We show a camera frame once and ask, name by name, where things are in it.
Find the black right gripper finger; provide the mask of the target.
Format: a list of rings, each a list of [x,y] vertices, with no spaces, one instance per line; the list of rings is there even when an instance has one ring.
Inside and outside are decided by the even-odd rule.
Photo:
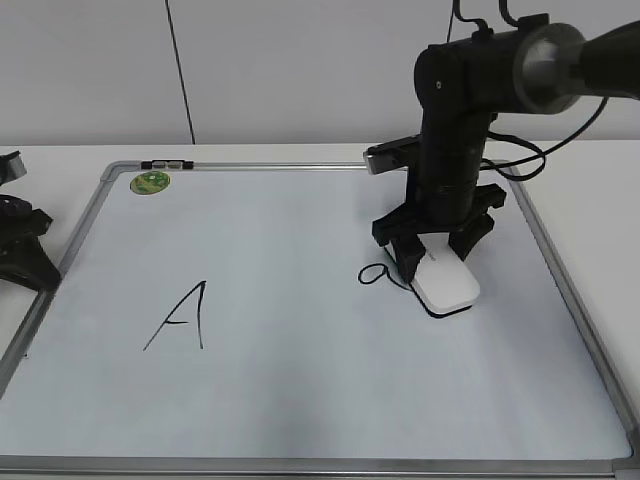
[[[416,274],[426,248],[418,235],[407,235],[391,241],[398,274],[404,283],[410,284]]]
[[[450,233],[448,246],[461,261],[465,261],[477,243],[490,233],[493,227],[493,218],[488,213],[484,213],[462,230]]]

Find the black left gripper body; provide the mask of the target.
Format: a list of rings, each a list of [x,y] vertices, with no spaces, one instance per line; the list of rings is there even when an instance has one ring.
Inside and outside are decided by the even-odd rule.
[[[61,274],[39,237],[53,220],[23,199],[1,195],[1,279],[28,289],[56,289]]]

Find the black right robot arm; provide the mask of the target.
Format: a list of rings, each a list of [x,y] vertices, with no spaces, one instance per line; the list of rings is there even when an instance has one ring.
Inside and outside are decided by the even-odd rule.
[[[503,113],[553,115],[582,96],[637,98],[639,26],[586,40],[546,15],[521,18],[509,32],[481,26],[471,37],[429,46],[414,67],[423,110],[419,134],[364,154],[368,170],[407,172],[404,202],[377,219],[372,234],[390,247],[411,282],[426,250],[424,234],[445,233],[465,258],[493,228],[490,210],[506,199],[478,177],[491,123]]]

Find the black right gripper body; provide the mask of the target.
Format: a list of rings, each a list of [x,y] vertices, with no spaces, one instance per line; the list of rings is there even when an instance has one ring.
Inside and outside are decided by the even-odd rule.
[[[372,224],[372,235],[379,245],[386,245],[392,239],[412,234],[452,233],[462,230],[472,220],[490,208],[502,208],[506,192],[497,184],[478,186],[473,194],[471,208],[465,217],[455,223],[438,223],[428,219],[416,206],[404,203]]]

